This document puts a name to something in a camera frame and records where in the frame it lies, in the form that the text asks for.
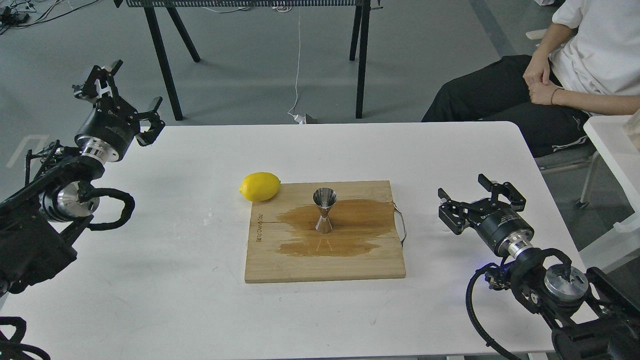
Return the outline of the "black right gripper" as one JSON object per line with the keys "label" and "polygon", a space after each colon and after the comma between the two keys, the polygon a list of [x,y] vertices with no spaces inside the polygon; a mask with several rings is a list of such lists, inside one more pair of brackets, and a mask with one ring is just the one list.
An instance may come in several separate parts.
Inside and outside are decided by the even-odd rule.
{"label": "black right gripper", "polygon": [[523,251],[533,247],[534,230],[517,214],[525,209],[526,199],[510,182],[498,183],[480,173],[478,183],[490,197],[472,203],[452,200],[439,187],[439,219],[455,235],[473,228],[496,256],[517,259]]}

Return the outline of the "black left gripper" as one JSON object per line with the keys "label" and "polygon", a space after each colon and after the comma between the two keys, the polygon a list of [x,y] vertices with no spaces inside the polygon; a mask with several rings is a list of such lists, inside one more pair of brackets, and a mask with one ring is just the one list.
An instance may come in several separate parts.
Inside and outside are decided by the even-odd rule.
{"label": "black left gripper", "polygon": [[84,84],[71,87],[75,98],[93,105],[87,120],[75,135],[74,142],[80,148],[82,156],[93,158],[102,164],[121,161],[134,136],[140,146],[152,145],[165,127],[158,112],[162,96],[151,101],[148,111],[134,114],[135,122],[150,123],[150,127],[144,132],[140,132],[139,124],[130,124],[114,114],[122,111],[124,106],[114,78],[123,63],[122,60],[117,60],[104,67],[96,64]]}

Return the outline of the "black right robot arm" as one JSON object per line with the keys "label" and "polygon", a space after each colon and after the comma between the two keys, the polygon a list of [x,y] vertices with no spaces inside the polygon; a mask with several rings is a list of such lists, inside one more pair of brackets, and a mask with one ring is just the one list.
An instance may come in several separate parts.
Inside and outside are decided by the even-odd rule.
{"label": "black right robot arm", "polygon": [[526,199],[512,183],[498,183],[482,173],[478,183],[490,196],[473,203],[457,202],[439,188],[438,215],[456,235],[473,228],[502,259],[477,269],[465,293],[467,315],[486,345],[515,359],[483,328],[474,311],[473,289],[480,276],[490,289],[510,290],[528,312],[542,316],[561,360],[637,360],[639,305],[601,269],[582,272],[559,249],[532,246],[534,229],[520,215]]}

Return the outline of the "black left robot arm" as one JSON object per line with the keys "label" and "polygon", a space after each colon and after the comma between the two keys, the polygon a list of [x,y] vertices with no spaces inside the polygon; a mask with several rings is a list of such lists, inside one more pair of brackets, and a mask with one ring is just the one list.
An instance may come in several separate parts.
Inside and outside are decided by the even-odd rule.
{"label": "black left robot arm", "polygon": [[1,294],[18,294],[54,278],[77,259],[74,242],[86,229],[108,231],[123,226],[135,209],[134,198],[111,187],[94,187],[105,164],[124,159],[132,141],[154,143],[165,127],[158,109],[137,111],[115,85],[122,60],[94,66],[74,96],[93,104],[74,137],[74,146],[52,142],[25,156],[25,186],[0,208]]}

